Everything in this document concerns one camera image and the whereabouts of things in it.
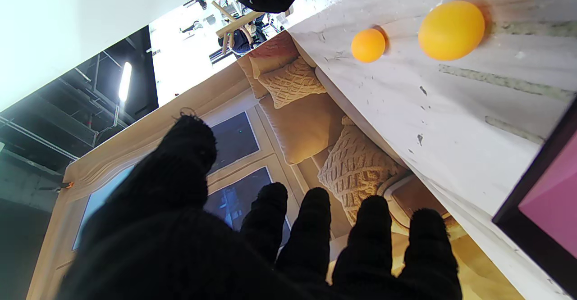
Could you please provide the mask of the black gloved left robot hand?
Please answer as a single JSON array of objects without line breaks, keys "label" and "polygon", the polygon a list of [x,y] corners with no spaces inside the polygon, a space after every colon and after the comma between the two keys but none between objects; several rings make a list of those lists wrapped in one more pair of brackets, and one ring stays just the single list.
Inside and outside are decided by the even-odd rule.
[{"label": "black gloved left robot hand", "polygon": [[86,222],[58,300],[461,300],[458,263],[441,215],[419,209],[404,268],[392,274],[388,202],[364,200],[326,282],[330,198],[310,189],[286,245],[287,190],[264,186],[237,232],[204,210],[216,140],[181,114]]}]

